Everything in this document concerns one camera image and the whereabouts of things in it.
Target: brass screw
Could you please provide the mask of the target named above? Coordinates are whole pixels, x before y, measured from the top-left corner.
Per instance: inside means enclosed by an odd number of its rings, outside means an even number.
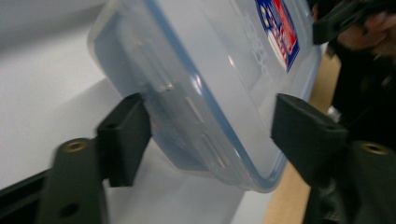
[[[80,151],[88,146],[87,142],[82,142],[82,141],[76,141],[76,142],[71,142],[64,146],[64,151],[65,152],[77,152]]]
[[[362,147],[365,150],[367,150],[371,153],[377,154],[377,155],[388,155],[388,153],[389,153],[385,147],[381,147],[381,146],[371,144],[371,143],[364,143],[364,144],[362,144]]]

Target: wooden surface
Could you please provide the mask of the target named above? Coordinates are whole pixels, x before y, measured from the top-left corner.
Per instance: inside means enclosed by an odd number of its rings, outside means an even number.
[[[309,104],[327,113],[332,102],[333,90],[340,69],[336,56],[325,55],[318,70],[318,76],[311,93]],[[294,167],[288,163],[279,186],[265,214],[264,224],[301,224],[304,220],[310,188],[300,178]]]

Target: red and blue label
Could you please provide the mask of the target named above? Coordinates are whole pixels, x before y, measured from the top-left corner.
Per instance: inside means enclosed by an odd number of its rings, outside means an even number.
[[[283,0],[256,0],[256,3],[276,57],[289,72],[300,46],[288,9]]]

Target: transparent plastic box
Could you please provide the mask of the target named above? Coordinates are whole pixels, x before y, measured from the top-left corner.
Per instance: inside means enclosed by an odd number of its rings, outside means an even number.
[[[307,99],[321,53],[305,0],[117,0],[91,30],[119,92],[141,92],[153,138],[180,170],[268,192],[286,159],[276,94]]]

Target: sticker label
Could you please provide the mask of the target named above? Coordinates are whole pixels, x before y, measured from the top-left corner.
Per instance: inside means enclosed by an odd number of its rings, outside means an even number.
[[[283,0],[256,0],[256,3],[276,57],[289,72],[300,46],[288,9]]]

